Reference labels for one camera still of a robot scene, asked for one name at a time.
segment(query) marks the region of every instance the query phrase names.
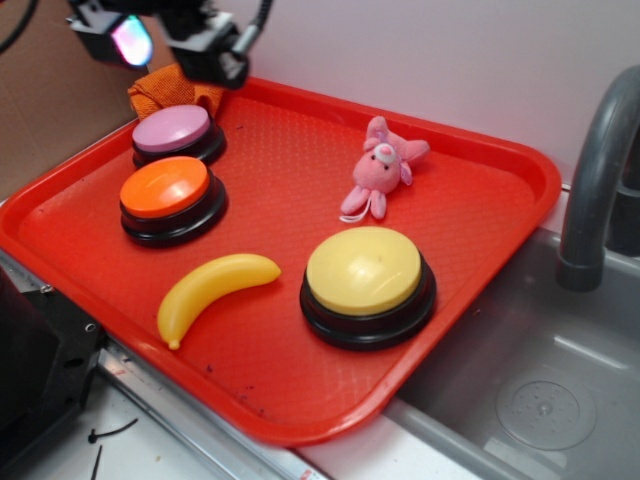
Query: pink stuffed animal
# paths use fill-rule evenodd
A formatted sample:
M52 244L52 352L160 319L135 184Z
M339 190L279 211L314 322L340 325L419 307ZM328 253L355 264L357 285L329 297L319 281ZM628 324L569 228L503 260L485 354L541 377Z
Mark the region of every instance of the pink stuffed animal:
M387 194L402 181L411 185L413 180L410 165L429 153L429 144L424 140L405 140L389 131L383 117L375 117L367 127L364 155L353 170L356 186L342 202L340 220L354 223L362 220L369 209L371 214L382 219L387 211ZM362 206L364 211L352 215Z

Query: white wall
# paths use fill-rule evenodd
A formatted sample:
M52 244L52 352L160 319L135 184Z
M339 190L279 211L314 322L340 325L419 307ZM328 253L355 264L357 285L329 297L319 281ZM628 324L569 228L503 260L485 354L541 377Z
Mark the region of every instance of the white wall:
M259 0L220 0L241 25ZM274 0L252 74L532 146L570 182L638 0Z

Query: yellow banana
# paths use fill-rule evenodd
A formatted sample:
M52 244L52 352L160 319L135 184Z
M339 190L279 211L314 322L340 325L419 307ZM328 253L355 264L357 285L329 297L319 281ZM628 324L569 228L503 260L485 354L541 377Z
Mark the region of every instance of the yellow banana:
M278 265L267 257L237 253L216 258L192 270L176 283L160 304L158 330L171 350L209 304L241 290L273 282L280 276Z

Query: yellow button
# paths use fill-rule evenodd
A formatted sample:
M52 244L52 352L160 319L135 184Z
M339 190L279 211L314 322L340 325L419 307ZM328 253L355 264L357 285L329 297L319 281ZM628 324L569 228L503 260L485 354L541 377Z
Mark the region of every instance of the yellow button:
M325 308L352 316L390 310L415 291L421 258L405 235L382 227L345 230L322 242L309 258L307 281Z

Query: red tray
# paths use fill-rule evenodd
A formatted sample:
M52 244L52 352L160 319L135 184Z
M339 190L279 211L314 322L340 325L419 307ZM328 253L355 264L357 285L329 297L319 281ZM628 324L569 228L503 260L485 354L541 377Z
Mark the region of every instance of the red tray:
M338 219L339 207L375 115L432 152L413 185L389 196L383 221L369 215L357 225L411 238L436 275L438 303L413 339L350 352L313 335L298 293L315 247L353 228ZM229 147L213 170L230 206L204 236L169 249L126 237L118 198L134 172L132 123L7 201L0 246L178 385L270 443L324 441L379 413L560 192L555 166L527 147L266 81L225 93L217 120ZM156 329L163 296L196 266L237 252L272 258L281 277L213 303L170 351Z

